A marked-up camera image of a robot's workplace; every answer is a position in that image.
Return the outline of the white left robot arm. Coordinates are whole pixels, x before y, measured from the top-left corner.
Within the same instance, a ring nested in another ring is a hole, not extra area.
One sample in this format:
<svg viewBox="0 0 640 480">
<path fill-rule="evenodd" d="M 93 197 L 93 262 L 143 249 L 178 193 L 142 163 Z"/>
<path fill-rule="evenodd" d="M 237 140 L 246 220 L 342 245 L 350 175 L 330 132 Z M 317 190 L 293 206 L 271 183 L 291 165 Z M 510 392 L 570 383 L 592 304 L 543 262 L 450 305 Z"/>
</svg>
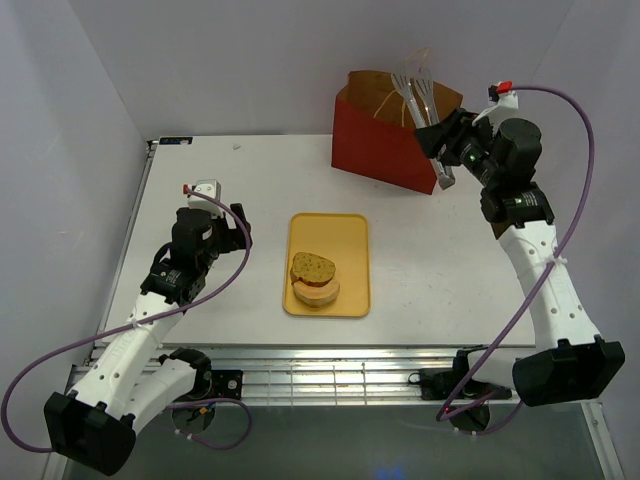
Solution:
<svg viewBox="0 0 640 480">
<path fill-rule="evenodd" d="M 52 449 L 104 475 L 117 473 L 137 435 L 170 403 L 198 400 L 212 387 L 211 362 L 180 348 L 163 356 L 152 376 L 140 376 L 185 309 L 204 289 L 213 262 L 251 247 L 251 226 L 241 204 L 190 203 L 176 212 L 170 242 L 156 252 L 127 319 L 91 371 L 44 406 Z"/>
</svg>

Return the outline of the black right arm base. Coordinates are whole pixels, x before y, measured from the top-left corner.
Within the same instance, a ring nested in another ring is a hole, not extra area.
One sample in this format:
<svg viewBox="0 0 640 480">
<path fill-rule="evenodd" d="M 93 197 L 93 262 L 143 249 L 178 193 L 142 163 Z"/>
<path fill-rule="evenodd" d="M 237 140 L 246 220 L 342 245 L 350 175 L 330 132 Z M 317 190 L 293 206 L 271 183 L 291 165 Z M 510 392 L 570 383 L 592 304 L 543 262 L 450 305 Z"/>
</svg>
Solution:
<svg viewBox="0 0 640 480">
<path fill-rule="evenodd" d="M 412 372 L 407 383 L 420 389 L 422 400 L 445 400 L 462 378 L 451 369 L 423 368 Z M 491 398 L 506 400 L 512 398 L 512 391 L 490 383 L 470 380 L 457 394 L 458 400 L 477 400 L 490 395 Z"/>
</svg>

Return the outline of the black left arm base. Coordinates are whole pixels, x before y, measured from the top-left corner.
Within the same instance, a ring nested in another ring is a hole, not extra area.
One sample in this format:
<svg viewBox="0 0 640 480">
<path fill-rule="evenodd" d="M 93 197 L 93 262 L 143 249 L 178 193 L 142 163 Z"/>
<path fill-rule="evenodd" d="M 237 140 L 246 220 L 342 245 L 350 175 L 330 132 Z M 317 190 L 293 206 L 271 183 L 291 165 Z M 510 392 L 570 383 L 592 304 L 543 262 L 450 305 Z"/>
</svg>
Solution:
<svg viewBox="0 0 640 480">
<path fill-rule="evenodd" d="M 242 399 L 244 372 L 242 370 L 210 370 L 203 375 L 205 398 Z"/>
</svg>

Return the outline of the stainless steel kitchen tongs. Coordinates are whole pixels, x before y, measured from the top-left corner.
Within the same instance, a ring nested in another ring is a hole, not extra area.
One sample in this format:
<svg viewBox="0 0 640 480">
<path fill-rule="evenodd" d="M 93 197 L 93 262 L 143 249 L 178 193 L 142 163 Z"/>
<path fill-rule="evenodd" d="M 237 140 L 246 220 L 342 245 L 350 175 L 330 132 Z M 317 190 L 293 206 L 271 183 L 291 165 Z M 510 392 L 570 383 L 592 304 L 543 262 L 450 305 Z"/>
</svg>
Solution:
<svg viewBox="0 0 640 480">
<path fill-rule="evenodd" d="M 411 72 L 406 64 L 391 73 L 391 81 L 400 94 L 413 119 L 416 129 L 439 122 L 435 105 L 433 81 L 427 69 Z"/>
</svg>

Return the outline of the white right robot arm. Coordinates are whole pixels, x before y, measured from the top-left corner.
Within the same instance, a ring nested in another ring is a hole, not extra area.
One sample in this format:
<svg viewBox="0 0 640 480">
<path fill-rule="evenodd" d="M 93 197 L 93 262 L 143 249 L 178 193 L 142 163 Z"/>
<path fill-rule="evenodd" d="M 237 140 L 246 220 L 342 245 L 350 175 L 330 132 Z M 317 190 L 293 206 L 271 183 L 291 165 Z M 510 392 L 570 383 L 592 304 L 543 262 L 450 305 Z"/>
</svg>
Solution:
<svg viewBox="0 0 640 480">
<path fill-rule="evenodd" d="M 525 357 L 487 347 L 460 350 L 439 380 L 464 397 L 487 384 L 512 389 L 530 407 L 598 397 L 625 353 L 620 342 L 602 338 L 561 257 L 553 211 L 533 180 L 542 152 L 539 128 L 520 118 L 492 127 L 457 109 L 415 136 L 427 157 L 463 166 L 480 182 L 482 213 L 514 268 L 535 338 L 534 352 Z"/>
</svg>

